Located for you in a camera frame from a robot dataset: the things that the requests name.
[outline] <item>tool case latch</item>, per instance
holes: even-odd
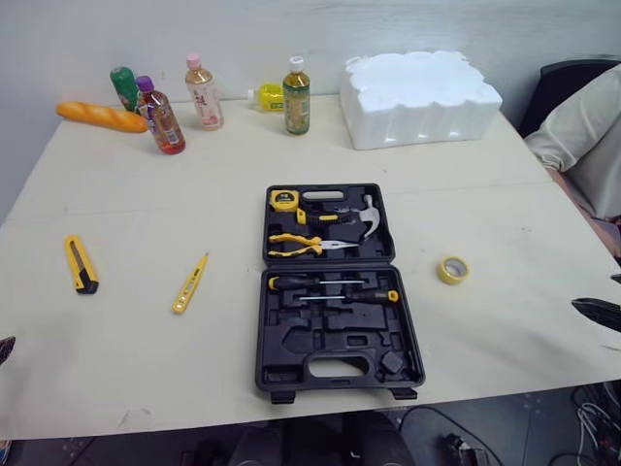
[[[292,405],[295,401],[295,391],[273,391],[270,397],[273,405]]]
[[[418,398],[416,390],[411,388],[391,388],[390,392],[395,397],[395,400],[415,400]]]

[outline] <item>tool kit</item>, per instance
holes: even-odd
[[[378,185],[268,188],[256,384],[272,403],[327,388],[416,398],[425,374],[394,257]]]

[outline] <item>juice bottle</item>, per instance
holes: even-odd
[[[282,81],[284,123],[292,134],[304,134],[311,125],[311,79],[305,75],[304,58],[289,58],[290,73]]]
[[[185,83],[203,127],[208,130],[219,128],[224,118],[212,73],[201,67],[201,55],[198,53],[190,53],[185,63],[189,68],[185,74]]]
[[[258,89],[248,91],[248,101],[258,104],[261,109],[268,112],[281,112],[284,108],[282,102],[282,86],[280,84],[265,83]]]
[[[184,150],[185,140],[168,97],[155,90],[149,76],[139,76],[136,84],[140,90],[138,96],[140,115],[147,120],[148,129],[159,149],[169,155]]]

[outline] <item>chair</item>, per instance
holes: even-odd
[[[604,71],[621,63],[616,60],[570,60],[544,66],[518,132],[525,138],[537,131],[559,104]]]

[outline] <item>bread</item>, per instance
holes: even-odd
[[[117,110],[103,105],[83,102],[61,102],[56,112],[67,119],[97,124],[118,131],[143,133],[147,131],[147,121],[139,115],[125,110]]]

